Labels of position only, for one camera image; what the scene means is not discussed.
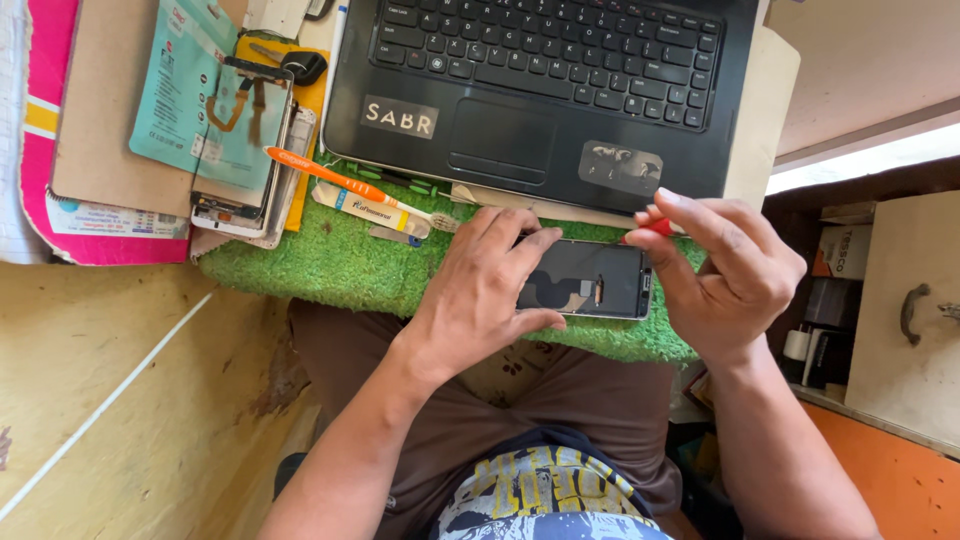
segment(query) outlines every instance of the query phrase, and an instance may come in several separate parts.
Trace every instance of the t-shirt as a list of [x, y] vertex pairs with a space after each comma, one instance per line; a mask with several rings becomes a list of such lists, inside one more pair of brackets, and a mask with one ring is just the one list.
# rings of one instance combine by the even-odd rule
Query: t-shirt
[[[477, 462], [441, 510], [430, 538], [670, 540], [603, 454], [581, 433], [563, 428], [557, 437], [556, 429], [534, 430], [506, 447], [531, 440], [546, 444]], [[570, 446], [549, 444], [565, 437]]]

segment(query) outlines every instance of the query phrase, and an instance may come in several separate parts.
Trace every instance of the man's left hand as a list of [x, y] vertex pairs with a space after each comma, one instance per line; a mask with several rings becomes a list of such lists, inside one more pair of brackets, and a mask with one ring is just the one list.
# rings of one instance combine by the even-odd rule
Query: man's left hand
[[[515, 246], [521, 232], [530, 235]], [[391, 349], [419, 380], [439, 387], [525, 333], [565, 330], [553, 309], [516, 310], [523, 284], [562, 234], [542, 228], [531, 210], [477, 211], [454, 235], [417, 314]]]

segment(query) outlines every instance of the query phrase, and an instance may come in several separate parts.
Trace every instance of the brown shorts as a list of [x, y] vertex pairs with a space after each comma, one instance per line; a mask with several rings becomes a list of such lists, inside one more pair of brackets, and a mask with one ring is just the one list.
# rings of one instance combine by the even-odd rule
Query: brown shorts
[[[331, 421], [347, 406], [402, 330], [394, 315], [353, 312], [295, 299], [294, 348]], [[421, 528], [450, 496], [454, 479], [496, 444], [558, 424], [587, 437], [616, 465], [656, 515], [680, 506], [677, 467], [663, 454], [674, 367], [623, 363], [566, 347], [509, 409], [450, 381], [427, 401], [403, 443], [378, 539]]]

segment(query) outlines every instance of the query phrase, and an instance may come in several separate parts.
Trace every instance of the green fuzzy mat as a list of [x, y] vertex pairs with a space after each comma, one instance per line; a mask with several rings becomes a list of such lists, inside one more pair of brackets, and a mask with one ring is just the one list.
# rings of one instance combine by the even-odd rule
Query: green fuzzy mat
[[[348, 174], [341, 161], [333, 169]], [[312, 191], [316, 180], [311, 179]], [[425, 211], [446, 212], [467, 221], [479, 207], [454, 204], [383, 182], [373, 182], [387, 194]], [[545, 227], [561, 227], [565, 238], [613, 242], [623, 231], [586, 223], [541, 220]], [[273, 251], [231, 241], [200, 258], [204, 274], [243, 291], [296, 296], [357, 311], [384, 311], [409, 317], [417, 310], [427, 282], [446, 248], [449, 233], [433, 231], [420, 248], [373, 238], [372, 223], [325, 207], [307, 193], [299, 233], [285, 233]], [[677, 240], [680, 250], [698, 267], [705, 253], [688, 239]], [[591, 317], [566, 318], [566, 331], [548, 329], [530, 339], [563, 343], [626, 362], [693, 359], [693, 351], [673, 332], [655, 280], [654, 301], [645, 321]]]

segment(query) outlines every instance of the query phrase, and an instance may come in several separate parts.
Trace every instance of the black laptop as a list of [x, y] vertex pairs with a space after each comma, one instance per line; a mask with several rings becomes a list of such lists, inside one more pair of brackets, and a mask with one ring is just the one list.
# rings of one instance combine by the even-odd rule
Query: black laptop
[[324, 142], [630, 214], [723, 195], [757, 0], [354, 0]]

